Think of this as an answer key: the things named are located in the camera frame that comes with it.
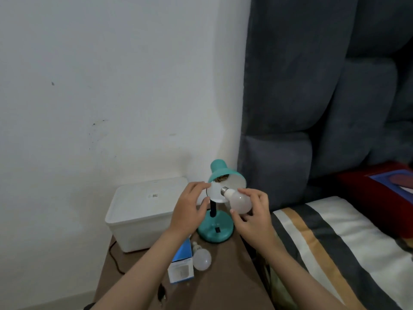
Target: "teal desk lamp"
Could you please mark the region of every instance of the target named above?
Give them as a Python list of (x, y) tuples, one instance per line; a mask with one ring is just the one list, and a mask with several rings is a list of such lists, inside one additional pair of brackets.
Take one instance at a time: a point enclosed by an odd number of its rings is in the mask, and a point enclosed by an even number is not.
[(245, 178), (227, 167), (224, 160), (217, 159), (211, 163), (212, 175), (208, 182), (211, 187), (206, 190), (207, 196), (211, 198), (211, 209), (207, 211), (205, 219), (198, 227), (199, 236), (209, 243), (222, 243), (231, 237), (234, 232), (234, 222), (230, 215), (224, 211), (216, 210), (217, 203), (228, 202), (221, 195), (221, 188), (232, 189), (245, 188), (247, 182)]

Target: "gray upholstered headboard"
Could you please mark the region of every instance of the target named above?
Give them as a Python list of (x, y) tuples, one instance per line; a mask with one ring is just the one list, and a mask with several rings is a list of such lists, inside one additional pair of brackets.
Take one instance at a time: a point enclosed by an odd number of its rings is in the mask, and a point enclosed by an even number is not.
[(412, 36), (413, 0), (252, 0), (238, 170), (272, 209), (413, 161)]

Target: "white wall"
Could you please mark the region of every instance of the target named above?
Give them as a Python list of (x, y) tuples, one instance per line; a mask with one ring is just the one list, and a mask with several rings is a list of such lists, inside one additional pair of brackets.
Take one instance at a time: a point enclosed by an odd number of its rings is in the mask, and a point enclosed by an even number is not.
[(96, 288), (119, 185), (236, 167), (249, 9), (0, 0), (0, 308)]

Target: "light bulb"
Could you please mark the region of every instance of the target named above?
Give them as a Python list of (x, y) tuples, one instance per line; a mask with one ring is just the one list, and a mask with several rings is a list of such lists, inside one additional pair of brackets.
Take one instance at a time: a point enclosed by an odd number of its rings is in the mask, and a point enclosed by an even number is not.
[(192, 261), (194, 268), (198, 271), (205, 271), (211, 265), (211, 254), (208, 250), (202, 248), (195, 241), (192, 243)]
[(239, 191), (223, 187), (221, 188), (221, 195), (228, 199), (231, 209), (236, 210), (239, 214), (245, 214), (252, 208), (251, 199)]

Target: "mattress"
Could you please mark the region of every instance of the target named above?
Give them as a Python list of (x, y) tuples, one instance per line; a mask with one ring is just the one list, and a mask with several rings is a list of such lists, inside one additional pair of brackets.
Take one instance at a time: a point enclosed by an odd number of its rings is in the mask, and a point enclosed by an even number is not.
[[(413, 249), (382, 233), (350, 203), (330, 197), (274, 211), (288, 253), (349, 309), (413, 310)], [(273, 270), (273, 301), (297, 309)]]

